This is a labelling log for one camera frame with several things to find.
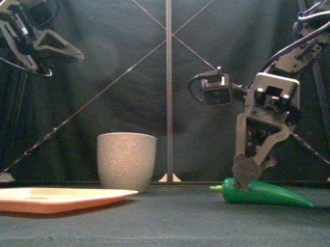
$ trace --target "black backdrop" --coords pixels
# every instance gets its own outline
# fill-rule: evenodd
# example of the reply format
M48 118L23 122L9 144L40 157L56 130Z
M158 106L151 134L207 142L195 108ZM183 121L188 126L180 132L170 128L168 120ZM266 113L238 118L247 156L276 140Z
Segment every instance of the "black backdrop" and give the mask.
M203 106L188 94L188 80L211 70L208 62L222 67L232 82L247 85L271 55L292 42L298 4L284 0L172 0L171 6L174 173L183 181L218 181L231 175L242 104ZM15 130L9 126L21 75L1 65L3 167L113 85L13 167L17 180L97 181L96 136L113 131L158 137L154 180L166 174L164 27L164 0L60 1L51 29L83 51L85 60L57 64L51 78L28 76ZM11 59L7 48L1 56ZM305 117L296 133L329 156L311 74L302 85ZM275 156L278 164L263 179L330 177L329 166L294 140L279 146Z

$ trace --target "white cup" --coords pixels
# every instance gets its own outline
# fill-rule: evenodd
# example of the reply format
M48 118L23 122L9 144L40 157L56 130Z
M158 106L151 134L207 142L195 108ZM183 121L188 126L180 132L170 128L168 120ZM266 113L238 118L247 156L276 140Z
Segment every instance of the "white cup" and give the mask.
M156 137L112 132L97 136L97 175L107 189L146 192L154 174Z

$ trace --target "plastic tray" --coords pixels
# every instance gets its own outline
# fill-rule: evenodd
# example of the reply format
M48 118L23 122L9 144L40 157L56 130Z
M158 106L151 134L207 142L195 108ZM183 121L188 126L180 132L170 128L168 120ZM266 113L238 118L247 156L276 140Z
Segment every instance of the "plastic tray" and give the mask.
M135 194L117 189L7 188L0 189L0 211L59 213L109 205Z

